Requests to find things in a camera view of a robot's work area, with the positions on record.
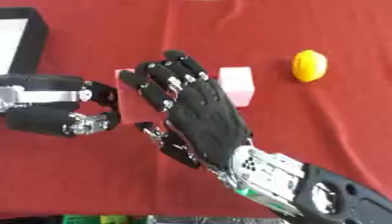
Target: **black case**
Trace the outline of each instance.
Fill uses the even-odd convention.
[[[284,217],[292,224],[389,224],[392,201],[378,192],[336,173],[312,164],[304,167],[306,176],[297,188],[295,206],[304,216]],[[312,189],[323,183],[336,192],[337,213],[321,213],[312,200]]]
[[[38,11],[31,7],[0,8],[0,19],[10,18],[28,20],[8,73],[35,74],[49,29]]]

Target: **pink cube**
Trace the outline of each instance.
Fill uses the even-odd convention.
[[[250,104],[255,93],[250,67],[221,67],[218,82],[237,108],[247,107]]]

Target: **robotic hand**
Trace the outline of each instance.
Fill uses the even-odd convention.
[[[111,111],[92,116],[74,112],[87,101]],[[11,130],[61,137],[111,130],[120,121],[115,88],[59,75],[0,75],[0,114]]]
[[[251,132],[221,87],[191,57],[167,51],[120,78],[156,110],[166,132],[152,122],[136,126],[166,155],[192,168],[206,167],[226,186],[265,205],[290,223],[389,223],[392,203],[379,193],[312,164],[258,150]]]

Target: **red table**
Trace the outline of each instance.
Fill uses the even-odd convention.
[[[178,48],[215,73],[250,66],[255,143],[392,197],[392,2],[387,0],[2,0],[51,28],[39,72],[114,84],[114,70]],[[298,51],[322,80],[290,72]],[[0,125],[0,212],[270,216],[205,171],[159,154],[131,126],[63,139]]]

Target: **yellow fruit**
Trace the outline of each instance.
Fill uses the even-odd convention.
[[[315,81],[326,73],[327,59],[313,50],[299,52],[292,61],[292,72],[302,82]]]

